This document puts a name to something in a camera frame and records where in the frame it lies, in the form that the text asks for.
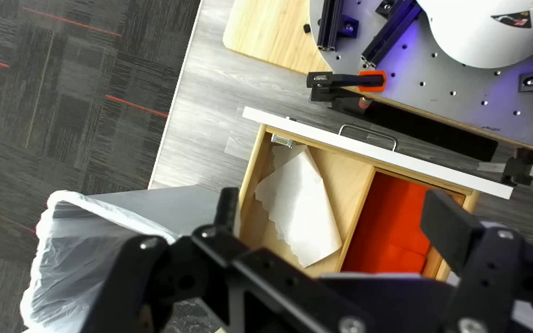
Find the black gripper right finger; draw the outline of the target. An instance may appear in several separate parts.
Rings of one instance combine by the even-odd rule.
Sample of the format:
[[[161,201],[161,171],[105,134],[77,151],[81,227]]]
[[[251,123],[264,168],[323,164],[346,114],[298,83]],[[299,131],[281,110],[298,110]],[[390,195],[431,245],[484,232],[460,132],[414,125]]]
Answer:
[[[433,188],[425,194],[420,229],[438,255],[436,277],[466,277],[479,271],[484,227],[444,190]]]

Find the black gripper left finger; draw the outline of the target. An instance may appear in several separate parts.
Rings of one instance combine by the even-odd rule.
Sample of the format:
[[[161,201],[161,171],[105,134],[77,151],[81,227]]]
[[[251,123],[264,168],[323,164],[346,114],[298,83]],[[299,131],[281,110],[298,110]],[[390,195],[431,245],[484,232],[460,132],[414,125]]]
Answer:
[[[233,232],[238,214],[238,188],[224,186],[216,201],[212,225],[218,232]]]

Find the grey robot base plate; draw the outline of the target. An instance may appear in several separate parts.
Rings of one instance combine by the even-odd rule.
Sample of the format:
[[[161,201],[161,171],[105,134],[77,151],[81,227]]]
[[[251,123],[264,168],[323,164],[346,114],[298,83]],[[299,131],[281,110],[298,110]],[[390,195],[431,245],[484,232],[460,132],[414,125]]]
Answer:
[[[307,0],[340,73],[373,66],[383,97],[533,145],[533,0]]]

